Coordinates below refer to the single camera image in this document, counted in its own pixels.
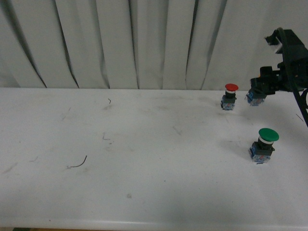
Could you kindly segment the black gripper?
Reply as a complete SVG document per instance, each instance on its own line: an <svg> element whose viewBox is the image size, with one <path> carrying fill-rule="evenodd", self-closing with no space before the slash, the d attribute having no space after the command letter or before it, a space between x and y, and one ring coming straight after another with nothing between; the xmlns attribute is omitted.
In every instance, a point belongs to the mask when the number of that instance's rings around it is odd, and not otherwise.
<svg viewBox="0 0 308 231"><path fill-rule="evenodd" d="M299 91L308 87L308 49L291 29L281 27L274 30L272 35L265 37L267 44L276 54L282 55L282 62L277 65L281 71L285 88L291 91L286 72L286 64L292 72L292 80ZM250 92L257 95L273 95L280 90L280 72L271 66L260 68L259 77L250 79Z"/></svg>

